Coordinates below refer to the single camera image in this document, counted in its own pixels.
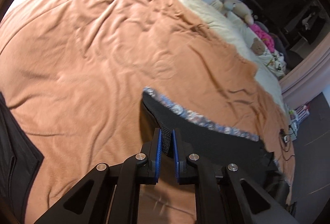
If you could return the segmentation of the black t-shirt with patterned trim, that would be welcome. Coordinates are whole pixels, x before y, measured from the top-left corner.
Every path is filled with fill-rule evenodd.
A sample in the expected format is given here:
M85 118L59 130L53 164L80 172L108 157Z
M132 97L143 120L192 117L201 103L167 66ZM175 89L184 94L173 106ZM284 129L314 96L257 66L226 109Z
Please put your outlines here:
M190 143L195 153L215 165L235 163L274 200L286 204L289 185L259 136L215 123L150 87L143 89L142 104L152 127L162 131L162 151L168 157L173 157L172 131L179 129L182 140Z

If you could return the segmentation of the small black device on bed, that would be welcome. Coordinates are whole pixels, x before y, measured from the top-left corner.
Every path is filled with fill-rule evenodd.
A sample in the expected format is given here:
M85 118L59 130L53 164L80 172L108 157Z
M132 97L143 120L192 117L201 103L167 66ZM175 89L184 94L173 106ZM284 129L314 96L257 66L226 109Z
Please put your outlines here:
M289 135L285 135L285 136L283 137L283 141L284 141L285 143L289 142L289 140L290 140L290 136L289 136Z

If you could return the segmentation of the peach brown blanket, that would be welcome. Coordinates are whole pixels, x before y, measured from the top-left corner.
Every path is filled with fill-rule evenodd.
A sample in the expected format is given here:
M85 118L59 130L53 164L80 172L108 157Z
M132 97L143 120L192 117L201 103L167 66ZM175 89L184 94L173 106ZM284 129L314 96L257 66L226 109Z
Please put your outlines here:
M1 21L1 92L44 156L25 222L35 222L101 162L148 141L145 87L222 126L253 133L289 183L285 111L241 56L179 0L27 0Z

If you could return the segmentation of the black white patterned cloth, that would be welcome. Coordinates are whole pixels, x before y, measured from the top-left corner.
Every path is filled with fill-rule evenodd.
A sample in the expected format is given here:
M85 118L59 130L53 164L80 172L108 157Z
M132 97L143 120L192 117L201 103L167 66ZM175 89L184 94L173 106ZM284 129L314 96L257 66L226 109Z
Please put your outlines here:
M266 66L278 79L281 79L286 75L286 62L284 55L277 50L271 53L271 59Z

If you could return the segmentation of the folded black garment on left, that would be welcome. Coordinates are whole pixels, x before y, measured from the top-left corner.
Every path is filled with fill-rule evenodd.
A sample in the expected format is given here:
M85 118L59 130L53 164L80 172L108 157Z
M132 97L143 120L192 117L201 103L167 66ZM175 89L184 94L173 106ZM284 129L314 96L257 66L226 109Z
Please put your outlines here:
M1 197L20 223L25 221L28 197L43 160L1 96Z

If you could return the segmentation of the bear print pillow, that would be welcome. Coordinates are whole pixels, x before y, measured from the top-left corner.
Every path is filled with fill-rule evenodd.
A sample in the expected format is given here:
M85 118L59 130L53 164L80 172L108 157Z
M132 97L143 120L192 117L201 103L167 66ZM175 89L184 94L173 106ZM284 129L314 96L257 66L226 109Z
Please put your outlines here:
M236 16L230 11L226 11L223 6L224 0L214 0L211 3L216 10L223 14L242 35L247 46L253 51L253 53L261 60L262 64L266 66L271 59L271 52L266 45L260 40L260 38L250 29L243 19Z

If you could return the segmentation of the pink plush blanket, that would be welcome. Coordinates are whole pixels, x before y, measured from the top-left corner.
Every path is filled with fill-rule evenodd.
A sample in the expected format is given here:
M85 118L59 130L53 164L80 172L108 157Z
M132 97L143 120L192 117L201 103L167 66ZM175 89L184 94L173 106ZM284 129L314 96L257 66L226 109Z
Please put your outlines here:
M271 53L275 52L275 42L268 32L261 29L257 24L252 24L250 29L260 38Z

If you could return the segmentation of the right pink curtain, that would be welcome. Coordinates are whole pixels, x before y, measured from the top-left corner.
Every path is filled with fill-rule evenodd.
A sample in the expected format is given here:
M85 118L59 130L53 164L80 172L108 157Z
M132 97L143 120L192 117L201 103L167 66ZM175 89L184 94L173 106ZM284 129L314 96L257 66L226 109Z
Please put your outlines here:
M280 80L284 103L297 108L329 86L329 35L288 75Z

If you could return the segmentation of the beige plush toy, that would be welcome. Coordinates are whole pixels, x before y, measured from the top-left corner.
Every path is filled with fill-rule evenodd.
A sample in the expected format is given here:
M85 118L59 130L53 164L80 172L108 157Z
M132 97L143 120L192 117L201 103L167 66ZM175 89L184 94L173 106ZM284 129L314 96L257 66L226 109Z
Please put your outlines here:
M251 26L254 24L254 19L251 10L240 0L224 0L224 9L234 13L236 16L244 20L244 22Z

